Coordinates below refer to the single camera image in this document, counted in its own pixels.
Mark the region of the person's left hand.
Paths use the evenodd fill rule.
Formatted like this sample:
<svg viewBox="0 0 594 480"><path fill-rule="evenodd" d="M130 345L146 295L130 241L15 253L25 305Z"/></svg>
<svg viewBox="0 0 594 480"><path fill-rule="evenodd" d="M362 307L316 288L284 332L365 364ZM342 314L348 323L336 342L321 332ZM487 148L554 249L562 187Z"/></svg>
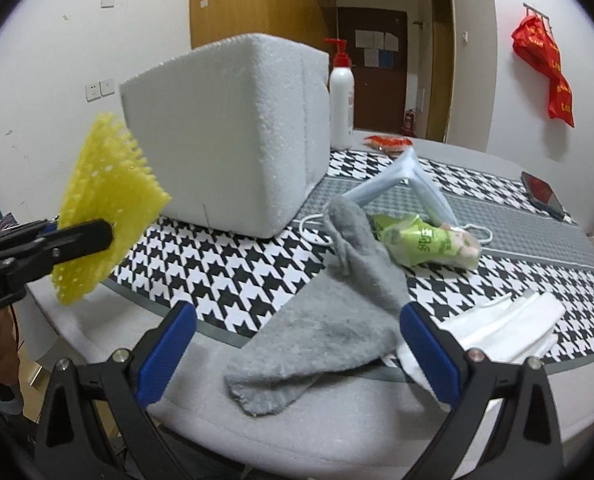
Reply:
<svg viewBox="0 0 594 480"><path fill-rule="evenodd" d="M12 309L0 310L0 384L13 387L19 380L19 356Z"/></svg>

